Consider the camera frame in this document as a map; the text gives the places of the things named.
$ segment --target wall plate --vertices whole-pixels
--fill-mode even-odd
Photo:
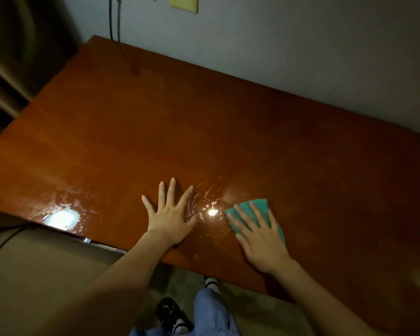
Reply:
[[[197,13],[197,0],[168,0],[171,7]]]

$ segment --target white sock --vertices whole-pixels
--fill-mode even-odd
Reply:
[[[173,335],[184,335],[189,333],[190,330],[185,325],[185,321],[181,318],[178,318],[173,327]]]
[[[218,288],[218,280],[216,278],[207,278],[204,286],[206,288],[212,289],[218,294],[221,294]]]

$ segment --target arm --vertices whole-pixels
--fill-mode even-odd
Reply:
[[[251,204],[259,221],[259,227],[237,205],[235,209],[246,222],[229,215],[243,236],[235,237],[240,242],[247,259],[258,270],[272,274],[302,307],[308,319],[317,327],[315,332],[326,336],[373,336],[373,330],[327,290],[320,286],[288,254],[280,239],[277,222],[269,211],[271,228],[260,211]]]
[[[148,282],[163,254],[181,242],[197,223],[197,215],[184,223],[184,209],[191,186],[174,205],[175,180],[165,202],[164,183],[159,186],[158,210],[145,196],[148,231],[134,247],[104,271],[78,299],[44,324],[36,335],[127,336],[143,302]]]

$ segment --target hand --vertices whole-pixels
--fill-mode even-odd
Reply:
[[[191,219],[184,223],[185,206],[190,199],[193,192],[193,186],[190,186],[182,195],[174,206],[174,190],[176,186],[176,179],[171,179],[170,187],[167,193],[167,200],[165,202],[165,184],[163,181],[158,187],[158,209],[154,211],[151,203],[146,196],[142,196],[141,200],[148,211],[149,222],[148,231],[161,233],[168,241],[168,246],[173,246],[180,243],[185,236],[196,225],[199,215],[196,214]]]
[[[232,214],[228,214],[229,220],[244,235],[243,237],[237,233],[235,237],[243,247],[246,258],[258,270],[276,275],[280,269],[292,263],[293,260],[289,257],[288,250],[286,250],[285,244],[280,238],[277,222],[272,212],[269,210],[271,223],[271,227],[269,228],[266,220],[254,203],[250,203],[250,207],[255,213],[260,226],[258,227],[238,205],[235,205],[234,208],[248,226],[247,228],[246,225],[237,220]]]

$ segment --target curtain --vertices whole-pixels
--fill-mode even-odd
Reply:
[[[53,0],[0,0],[0,132],[76,51]]]

